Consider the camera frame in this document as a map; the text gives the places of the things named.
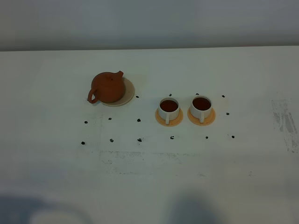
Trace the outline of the brown clay teapot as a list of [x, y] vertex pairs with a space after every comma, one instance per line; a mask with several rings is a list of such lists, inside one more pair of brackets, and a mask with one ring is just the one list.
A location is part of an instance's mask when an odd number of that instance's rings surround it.
[[125, 93], [123, 72], [102, 72], [96, 75], [91, 83], [87, 100], [94, 104], [97, 101], [113, 103], [121, 99]]

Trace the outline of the cream teapot saucer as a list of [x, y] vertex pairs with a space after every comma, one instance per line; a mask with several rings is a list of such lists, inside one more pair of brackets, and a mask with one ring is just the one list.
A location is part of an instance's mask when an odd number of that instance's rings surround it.
[[110, 107], [119, 107], [127, 104], [135, 95], [135, 87], [133, 83], [128, 80], [127, 78], [123, 78], [125, 84], [125, 93], [121, 99], [112, 103], [101, 102], [103, 105], [110, 106]]

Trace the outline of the left white teacup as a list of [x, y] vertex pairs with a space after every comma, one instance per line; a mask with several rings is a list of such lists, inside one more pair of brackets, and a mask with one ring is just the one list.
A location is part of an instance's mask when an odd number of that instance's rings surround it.
[[158, 115], [167, 126], [179, 116], [179, 111], [179, 103], [175, 98], [163, 98], [158, 106]]

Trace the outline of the white teacup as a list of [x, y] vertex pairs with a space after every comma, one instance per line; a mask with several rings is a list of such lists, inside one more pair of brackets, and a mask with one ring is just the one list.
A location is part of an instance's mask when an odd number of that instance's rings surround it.
[[204, 123], [205, 119], [210, 116], [212, 112], [212, 101], [201, 95], [196, 95], [191, 102], [190, 113], [197, 118], [200, 123]]
[[179, 111], [179, 103], [175, 98], [163, 98], [158, 106], [158, 115], [167, 126], [179, 116]]

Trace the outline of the left orange saucer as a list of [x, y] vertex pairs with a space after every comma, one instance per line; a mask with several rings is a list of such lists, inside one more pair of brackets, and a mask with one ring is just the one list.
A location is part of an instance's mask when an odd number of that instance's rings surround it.
[[183, 120], [183, 112], [177, 109], [173, 112], [166, 112], [158, 108], [155, 112], [156, 121], [166, 127], [176, 126]]

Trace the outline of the orange saucer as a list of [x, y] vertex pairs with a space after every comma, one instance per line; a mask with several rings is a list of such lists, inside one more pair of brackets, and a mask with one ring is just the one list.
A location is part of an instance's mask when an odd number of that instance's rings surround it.
[[183, 112], [177, 109], [173, 112], [166, 112], [158, 108], [155, 112], [156, 121], [166, 127], [176, 126], [183, 120]]
[[198, 126], [207, 126], [214, 122], [216, 113], [215, 113], [215, 110], [212, 108], [210, 115], [207, 118], [205, 118], [203, 123], [200, 123], [200, 120], [191, 114], [190, 108], [188, 109], [187, 116], [193, 124], [198, 125]]

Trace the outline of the right white teacup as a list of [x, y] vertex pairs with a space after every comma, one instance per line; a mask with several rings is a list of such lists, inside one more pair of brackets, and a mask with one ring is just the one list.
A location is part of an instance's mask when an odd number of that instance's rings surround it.
[[197, 118], [200, 123], [204, 123], [205, 119], [210, 116], [212, 112], [212, 101], [201, 95], [196, 95], [191, 102], [190, 113]]

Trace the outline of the right orange saucer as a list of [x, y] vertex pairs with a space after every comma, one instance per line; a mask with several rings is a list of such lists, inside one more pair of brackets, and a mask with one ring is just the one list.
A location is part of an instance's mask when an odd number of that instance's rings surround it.
[[198, 126], [207, 126], [214, 122], [216, 113], [215, 113], [215, 110], [212, 108], [210, 115], [207, 118], [205, 118], [203, 123], [200, 123], [200, 120], [191, 114], [190, 108], [188, 109], [187, 116], [193, 124], [198, 125]]

